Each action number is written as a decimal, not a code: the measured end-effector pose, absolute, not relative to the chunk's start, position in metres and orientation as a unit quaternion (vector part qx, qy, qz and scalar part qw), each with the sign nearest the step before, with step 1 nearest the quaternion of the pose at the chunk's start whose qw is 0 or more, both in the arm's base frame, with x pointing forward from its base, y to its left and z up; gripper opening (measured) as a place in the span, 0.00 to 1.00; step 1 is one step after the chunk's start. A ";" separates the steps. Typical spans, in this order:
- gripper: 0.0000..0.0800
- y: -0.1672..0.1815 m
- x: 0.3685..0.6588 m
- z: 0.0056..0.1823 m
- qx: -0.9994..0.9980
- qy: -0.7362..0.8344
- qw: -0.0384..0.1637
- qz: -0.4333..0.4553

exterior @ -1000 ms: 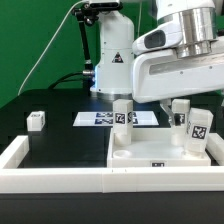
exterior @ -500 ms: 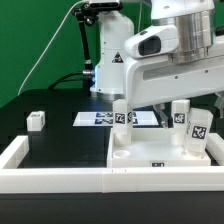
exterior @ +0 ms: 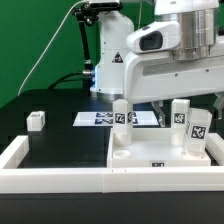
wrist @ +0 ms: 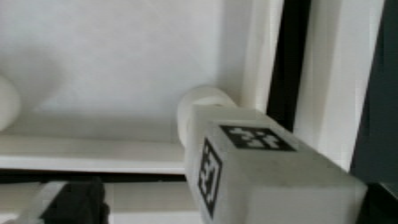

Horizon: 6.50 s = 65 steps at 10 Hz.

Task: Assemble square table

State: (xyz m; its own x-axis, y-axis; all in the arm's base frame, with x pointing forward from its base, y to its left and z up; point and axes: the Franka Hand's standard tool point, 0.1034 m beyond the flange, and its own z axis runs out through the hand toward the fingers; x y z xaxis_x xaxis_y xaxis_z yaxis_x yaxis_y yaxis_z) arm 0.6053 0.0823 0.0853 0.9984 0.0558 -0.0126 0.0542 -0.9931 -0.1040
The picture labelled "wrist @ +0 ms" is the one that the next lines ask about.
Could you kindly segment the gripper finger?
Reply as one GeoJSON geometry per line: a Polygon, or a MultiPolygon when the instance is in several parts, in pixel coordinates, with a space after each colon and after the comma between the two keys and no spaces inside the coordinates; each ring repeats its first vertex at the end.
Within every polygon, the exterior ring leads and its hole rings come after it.
{"type": "Polygon", "coordinates": [[[101,180],[53,181],[23,211],[23,224],[108,224],[108,215],[101,180]]]}

